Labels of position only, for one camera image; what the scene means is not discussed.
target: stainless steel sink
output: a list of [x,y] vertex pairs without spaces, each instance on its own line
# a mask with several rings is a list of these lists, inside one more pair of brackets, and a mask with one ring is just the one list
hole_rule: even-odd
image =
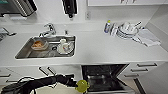
[[[45,50],[33,50],[31,46],[34,44],[34,40],[45,40],[49,43],[49,46]],[[74,49],[68,54],[60,54],[57,51],[57,46],[60,44],[61,39],[66,39],[67,42],[71,42],[74,45]],[[23,46],[19,53],[15,56],[16,59],[24,58],[49,58],[49,57],[71,57],[75,51],[75,36],[56,36],[56,37],[33,37]]]

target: soap dispenser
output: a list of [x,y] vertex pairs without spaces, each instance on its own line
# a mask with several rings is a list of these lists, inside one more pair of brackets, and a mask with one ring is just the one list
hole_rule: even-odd
[[65,10],[65,14],[69,15],[69,18],[73,18],[74,14],[77,14],[76,0],[62,0]]

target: white cabinet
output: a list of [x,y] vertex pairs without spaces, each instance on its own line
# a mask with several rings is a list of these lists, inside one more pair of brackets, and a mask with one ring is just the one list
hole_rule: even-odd
[[32,78],[46,77],[46,75],[39,70],[39,66],[11,67],[10,69],[18,73],[22,77],[32,77]]
[[128,0],[127,5],[157,5],[164,2],[165,0]]
[[36,79],[53,76],[54,74],[74,74],[74,80],[78,81],[82,79],[82,71],[80,65],[25,66],[11,67],[10,69],[22,75],[22,77],[33,77]]
[[48,67],[50,67],[52,71],[56,72],[56,74],[62,74],[62,75],[74,74],[75,81],[83,79],[81,65],[53,65],[53,66],[47,66],[47,68]]
[[160,5],[164,2],[165,0],[88,0],[88,6]]
[[119,79],[134,79],[160,66],[164,62],[130,63],[119,75]]
[[168,4],[168,0],[166,0],[166,1],[164,2],[164,4]]
[[14,81],[18,81],[21,77],[21,75],[12,71],[10,68],[0,67],[0,85],[11,84]]
[[127,0],[88,0],[88,6],[117,6],[125,5]]

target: yellow object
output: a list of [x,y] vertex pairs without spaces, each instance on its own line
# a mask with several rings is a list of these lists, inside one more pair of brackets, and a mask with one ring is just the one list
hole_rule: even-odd
[[90,87],[89,83],[87,83],[85,80],[78,81],[77,85],[78,87],[75,87],[75,89],[81,93],[86,92],[86,90]]
[[111,21],[110,21],[110,20],[108,20],[107,22],[108,22],[108,23],[110,23]]

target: white plate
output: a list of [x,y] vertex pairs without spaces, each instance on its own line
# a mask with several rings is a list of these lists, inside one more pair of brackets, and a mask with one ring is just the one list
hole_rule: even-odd
[[60,53],[60,54],[69,54],[70,52],[72,52],[72,50],[74,49],[74,44],[73,44],[73,42],[69,42],[68,44],[69,44],[69,48],[70,48],[68,51],[65,51],[64,48],[63,48],[63,45],[59,44],[57,46],[58,53]]

